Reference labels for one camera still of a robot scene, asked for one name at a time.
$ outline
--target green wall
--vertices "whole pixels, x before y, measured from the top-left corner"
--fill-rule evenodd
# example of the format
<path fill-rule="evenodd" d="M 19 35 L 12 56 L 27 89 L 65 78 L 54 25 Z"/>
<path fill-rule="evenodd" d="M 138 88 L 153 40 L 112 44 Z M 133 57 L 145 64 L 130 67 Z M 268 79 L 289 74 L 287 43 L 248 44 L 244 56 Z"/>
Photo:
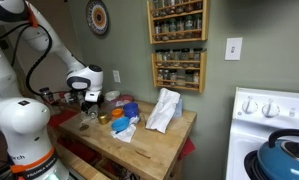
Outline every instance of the green wall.
<path fill-rule="evenodd" d="M 179 91 L 184 108 L 198 113 L 190 135 L 196 146 L 184 161 L 184 179 L 224 177 L 235 87 L 299 92 L 299 0 L 211 0 L 209 40 L 150 45 L 146 0 L 103 0 L 109 32 L 99 37 L 86 23 L 88 1 L 70 0 L 84 61 L 104 70 L 104 91 L 120 90 L 156 103 L 150 54 L 165 47 L 208 49 L 202 94 Z M 224 61 L 226 39 L 243 37 L 241 61 Z M 121 83 L 114 83 L 119 70 Z"/>

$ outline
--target white stove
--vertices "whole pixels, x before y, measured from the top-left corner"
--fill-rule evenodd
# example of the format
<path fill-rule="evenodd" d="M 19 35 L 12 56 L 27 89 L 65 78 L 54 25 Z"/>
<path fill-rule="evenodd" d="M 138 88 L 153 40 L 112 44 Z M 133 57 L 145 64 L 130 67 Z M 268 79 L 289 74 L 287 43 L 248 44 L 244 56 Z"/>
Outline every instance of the white stove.
<path fill-rule="evenodd" d="M 237 88 L 230 129 L 227 180 L 249 180 L 244 158 L 278 129 L 299 129 L 299 93 Z M 297 137 L 284 137 L 298 141 Z"/>

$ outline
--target wooden spice rack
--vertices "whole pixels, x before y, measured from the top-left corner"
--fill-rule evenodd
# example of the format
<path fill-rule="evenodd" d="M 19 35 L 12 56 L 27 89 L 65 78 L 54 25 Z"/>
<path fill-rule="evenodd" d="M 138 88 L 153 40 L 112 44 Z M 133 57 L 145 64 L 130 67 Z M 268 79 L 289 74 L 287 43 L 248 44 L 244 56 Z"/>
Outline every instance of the wooden spice rack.
<path fill-rule="evenodd" d="M 152 62 L 152 75 L 153 75 L 153 84 L 154 87 L 165 87 L 165 88 L 174 88 L 174 89 L 184 89 L 184 90 L 192 90 L 192 91 L 198 91 L 199 93 L 202 93 L 202 91 L 205 88 L 205 77 L 206 77 L 206 59 L 207 59 L 207 52 L 204 51 L 200 54 L 200 61 L 194 61 L 194 60 L 167 60 L 167 61 L 158 61 L 156 58 L 156 54 L 151 54 L 151 62 Z M 194 67 L 187 67 L 183 68 L 182 66 L 158 66 L 157 63 L 164 63 L 164 62 L 178 62 L 178 63 L 200 63 L 200 66 L 198 68 Z M 180 69 L 180 70 L 195 70 L 199 71 L 199 83 L 193 83 L 193 82 L 185 82 L 185 84 L 192 84 L 196 85 L 197 87 L 186 87 L 186 86 L 171 86 L 171 85 L 165 85 L 160 84 L 159 82 L 174 82 L 177 84 L 178 81 L 173 80 L 158 80 L 158 70 L 159 69 Z"/>
<path fill-rule="evenodd" d="M 159 10 L 164 10 L 172 7 L 178 7 L 178 6 L 185 6 L 188 4 L 195 4 L 198 2 L 202 2 L 202 9 L 201 10 L 193 10 L 191 12 L 182 12 L 180 14 L 171 14 L 171 15 L 166 15 L 163 17 L 154 17 L 152 14 L 155 11 Z M 154 9 L 153 3 L 150 1 L 147 1 L 147 13 L 148 13 L 148 27 L 149 27 L 149 40 L 150 44 L 161 44 L 161 43 L 171 43 L 171 42 L 190 42 L 190 41 L 205 41 L 208 39 L 208 27 L 209 27 L 209 0 L 195 0 L 195 1 L 189 1 L 181 4 L 176 4 L 174 6 L 166 6 L 164 8 L 158 8 Z M 177 17 L 184 17 L 187 15 L 194 15 L 194 14 L 201 14 L 202 17 L 202 29 L 193 29 L 193 30 L 185 30 L 185 31 L 175 31 L 175 32 L 170 32 L 170 33 L 159 33 L 155 34 L 154 31 L 154 24 L 156 21 L 163 21 L 166 19 L 170 18 L 177 18 Z M 174 33 L 195 33 L 198 34 L 199 37 L 192 37 L 192 38 L 182 38 L 182 39 L 169 39 L 169 40 L 160 40 L 156 41 L 155 37 L 156 36 L 165 36 L 168 34 L 174 34 Z"/>

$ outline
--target spice rack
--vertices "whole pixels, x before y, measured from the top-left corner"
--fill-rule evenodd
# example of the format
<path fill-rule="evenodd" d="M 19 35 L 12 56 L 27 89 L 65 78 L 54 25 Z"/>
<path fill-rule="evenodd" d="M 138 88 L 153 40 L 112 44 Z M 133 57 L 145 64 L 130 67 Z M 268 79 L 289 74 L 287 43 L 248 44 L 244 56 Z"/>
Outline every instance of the spice rack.
<path fill-rule="evenodd" d="M 184 90 L 192 90 L 192 91 L 198 91 L 199 93 L 202 93 L 202 91 L 205 88 L 205 74 L 206 74 L 206 59 L 207 59 L 207 52 L 201 52 L 200 54 L 200 61 L 194 61 L 194 60 L 166 60 L 166 61 L 160 61 L 157 60 L 157 56 L 155 53 L 151 54 L 151 62 L 152 62 L 152 75 L 153 75 L 153 84 L 154 87 L 165 87 L 165 88 L 173 88 L 173 89 L 184 89 Z M 187 67 L 183 68 L 181 65 L 180 66 L 158 66 L 157 64 L 163 64 L 164 62 L 168 63 L 199 63 L 199 67 Z M 193 83 L 193 82 L 184 82 L 185 86 L 171 86 L 171 85 L 165 85 L 163 82 L 167 83 L 175 83 L 178 84 L 179 81 L 173 81 L 173 80 L 159 80 L 157 75 L 158 75 L 158 70 L 159 69 L 176 69 L 176 70 L 194 70 L 194 71 L 199 71 L 199 83 Z M 186 87 L 186 85 L 193 85 L 196 87 Z"/>
<path fill-rule="evenodd" d="M 186 5 L 193 5 L 195 3 L 202 3 L 202 9 L 199 10 L 192 10 L 190 12 L 182 12 L 182 13 L 175 13 L 165 16 L 159 16 L 154 17 L 154 13 L 156 11 L 166 10 L 170 8 L 177 8 L 179 6 L 186 6 Z M 195 0 L 195 1 L 189 1 L 184 2 L 181 4 L 175 4 L 173 6 L 165 6 L 163 8 L 155 8 L 154 4 L 150 1 L 147 1 L 147 13 L 148 13 L 148 27 L 149 27 L 149 40 L 150 44 L 161 44 L 161 43 L 172 43 L 172 42 L 190 42 L 190 41 L 205 41 L 208 39 L 208 19 L 209 19 L 209 0 Z M 170 18 L 179 18 L 179 17 L 185 17 L 187 15 L 195 15 L 195 14 L 201 14 L 201 23 L 202 28 L 201 29 L 192 29 L 192 30 L 183 30 L 176 32 L 168 32 L 168 33 L 156 33 L 155 32 L 155 23 L 161 22 Z M 172 36 L 174 33 L 178 34 L 186 34 L 186 33 L 193 33 L 195 36 L 190 38 L 176 38 L 176 39 L 168 39 L 168 40 L 156 40 L 156 37 L 160 37 L 161 39 L 164 36 Z"/>

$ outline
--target decorative plate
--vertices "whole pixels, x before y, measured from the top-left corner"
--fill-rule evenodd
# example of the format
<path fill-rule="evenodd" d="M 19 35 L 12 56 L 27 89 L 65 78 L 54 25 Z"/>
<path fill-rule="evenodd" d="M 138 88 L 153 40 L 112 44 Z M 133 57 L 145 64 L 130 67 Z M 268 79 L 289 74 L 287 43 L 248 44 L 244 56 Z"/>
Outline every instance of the decorative plate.
<path fill-rule="evenodd" d="M 109 27 L 109 15 L 101 0 L 90 0 L 86 8 L 89 28 L 97 35 L 104 35 Z"/>

